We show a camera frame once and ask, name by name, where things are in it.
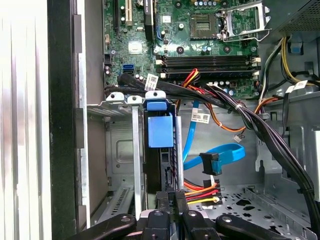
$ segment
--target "blue sata port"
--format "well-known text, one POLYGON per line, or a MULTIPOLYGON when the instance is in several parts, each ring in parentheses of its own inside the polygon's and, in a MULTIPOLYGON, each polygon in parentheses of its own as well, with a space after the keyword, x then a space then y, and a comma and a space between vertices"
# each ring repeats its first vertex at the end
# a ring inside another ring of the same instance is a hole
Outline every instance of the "blue sata port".
POLYGON ((134 70, 134 69, 135 69, 134 64, 123 64, 123 66, 122 66, 123 71, 130 71, 130 70, 134 70))

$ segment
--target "cpu socket lever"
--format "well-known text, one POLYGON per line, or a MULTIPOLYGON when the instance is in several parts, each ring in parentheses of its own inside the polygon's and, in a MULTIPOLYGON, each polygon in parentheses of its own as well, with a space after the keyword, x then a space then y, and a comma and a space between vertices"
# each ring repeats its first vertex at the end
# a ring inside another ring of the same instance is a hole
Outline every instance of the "cpu socket lever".
POLYGON ((270 9, 266 6, 263 6, 263 3, 261 0, 222 10, 221 18, 224 23, 224 28, 221 31, 222 40, 225 43, 248 41, 248 40, 257 40, 258 42, 261 42, 270 34, 270 31, 271 31, 271 29, 267 28, 267 24, 271 20, 270 16, 266 16, 266 14, 269 12, 270 12, 270 9), (257 12, 258 22, 257 22, 256 29, 243 30, 240 33, 235 33, 233 30, 233 25, 234 25, 233 14, 237 11, 243 12, 250 9, 256 9, 256 12, 257 12), (256 36, 248 37, 248 35, 262 34, 263 32, 265 32, 265 34, 261 38, 257 38, 256 36))

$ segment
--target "sticker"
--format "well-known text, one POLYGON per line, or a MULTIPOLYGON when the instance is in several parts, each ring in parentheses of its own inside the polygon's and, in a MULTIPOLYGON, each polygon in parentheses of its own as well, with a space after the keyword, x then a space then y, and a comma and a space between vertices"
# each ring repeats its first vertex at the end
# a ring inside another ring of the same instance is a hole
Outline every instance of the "sticker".
POLYGON ((209 124, 209 121, 210 121, 210 114, 192 112, 191 122, 209 124))
POLYGON ((237 143, 240 143, 242 141, 242 139, 240 137, 238 137, 237 135, 234 136, 233 138, 237 143))
POLYGON ((171 16, 162 16, 162 23, 163 24, 170 24, 171 23, 171 16))
POLYGON ((308 80, 300 81, 294 86, 294 90, 304 89, 308 83, 308 80))
POLYGON ((145 91, 154 91, 157 87, 159 77, 153 74, 148 74, 146 77, 146 82, 145 82, 145 91))
POLYGON ((288 89, 286 90, 286 94, 292 93, 292 91, 295 89, 295 86, 290 86, 288 87, 288 89))
POLYGON ((308 80, 300 81, 296 85, 288 87, 285 93, 289 94, 289 93, 292 93, 294 90, 304 89, 307 83, 308 83, 308 80))

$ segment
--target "motherboard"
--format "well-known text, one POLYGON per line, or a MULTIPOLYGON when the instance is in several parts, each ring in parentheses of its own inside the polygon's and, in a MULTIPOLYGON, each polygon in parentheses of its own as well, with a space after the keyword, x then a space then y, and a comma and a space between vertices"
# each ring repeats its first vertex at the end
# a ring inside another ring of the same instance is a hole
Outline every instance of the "motherboard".
POLYGON ((104 0, 105 83, 116 85, 119 75, 129 73, 141 82, 153 74, 181 84, 197 68, 201 81, 218 84, 234 98, 258 98, 257 41, 250 35, 226 41, 221 35, 227 23, 235 35, 257 28, 255 8, 224 18, 229 9, 254 2, 104 0))

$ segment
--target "cable tie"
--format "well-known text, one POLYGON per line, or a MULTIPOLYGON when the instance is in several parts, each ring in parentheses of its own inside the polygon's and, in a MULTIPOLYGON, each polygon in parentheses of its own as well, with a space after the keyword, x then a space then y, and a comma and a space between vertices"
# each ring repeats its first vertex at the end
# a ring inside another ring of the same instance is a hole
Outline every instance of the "cable tie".
POLYGON ((241 104, 238 104, 237 106, 235 106, 235 110, 238 110, 238 108, 242 108, 242 105, 241 104))
POLYGON ((314 188, 309 188, 309 189, 298 189, 297 190, 298 194, 308 194, 308 193, 311 193, 313 194, 315 192, 315 189, 314 188))

